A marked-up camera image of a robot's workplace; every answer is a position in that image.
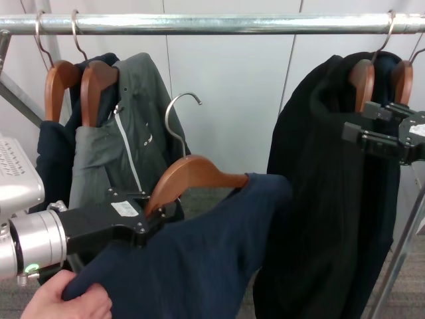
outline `vent grille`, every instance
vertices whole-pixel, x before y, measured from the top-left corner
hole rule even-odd
[[[20,176],[25,173],[18,157],[6,141],[0,141],[0,168],[10,176]]]

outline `wooden hanger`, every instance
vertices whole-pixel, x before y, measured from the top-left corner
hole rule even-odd
[[[413,85],[413,67],[410,61],[400,61],[391,73],[391,80],[396,91],[394,101],[408,104]]]
[[[349,82],[356,89],[355,111],[362,112],[367,101],[372,100],[375,68],[370,60],[360,60],[351,70]]]
[[[88,64],[81,80],[81,115],[82,125],[96,127],[98,120],[100,95],[102,91],[118,81],[118,69],[102,61]]]
[[[67,88],[74,86],[80,80],[81,72],[72,63],[64,60],[53,63],[50,53],[43,48],[40,40],[40,17],[44,13],[40,10],[35,21],[35,39],[40,50],[47,54],[51,68],[47,73],[46,86],[44,88],[44,106],[46,120],[59,122],[60,111],[64,93]]]
[[[172,164],[159,179],[144,209],[146,216],[165,204],[175,201],[191,187],[241,188],[248,183],[248,176],[245,174],[223,173],[203,156],[186,156],[185,141],[170,129],[168,123],[171,107],[178,98],[184,95],[191,95],[199,105],[202,104],[195,94],[188,92],[177,96],[168,105],[165,112],[165,127],[172,136],[180,140],[183,147],[183,157]]]

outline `green light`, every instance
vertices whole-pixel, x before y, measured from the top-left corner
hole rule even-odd
[[[29,274],[31,271],[38,270],[39,268],[40,266],[38,264],[31,264],[25,269],[25,272]]]

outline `gray jacket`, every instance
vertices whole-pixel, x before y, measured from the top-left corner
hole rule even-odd
[[[100,128],[76,131],[70,209],[101,203],[110,186],[150,194],[182,156],[181,144],[165,129],[170,97],[151,57],[140,53],[114,67],[120,71],[117,114]],[[174,110],[169,123],[184,138]]]

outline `white label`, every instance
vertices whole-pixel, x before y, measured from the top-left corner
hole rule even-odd
[[[122,216],[122,217],[136,217],[139,213],[130,205],[128,201],[122,201],[121,203],[111,203],[112,207]]]
[[[413,125],[409,129],[409,133],[419,136],[425,136],[425,124]]]

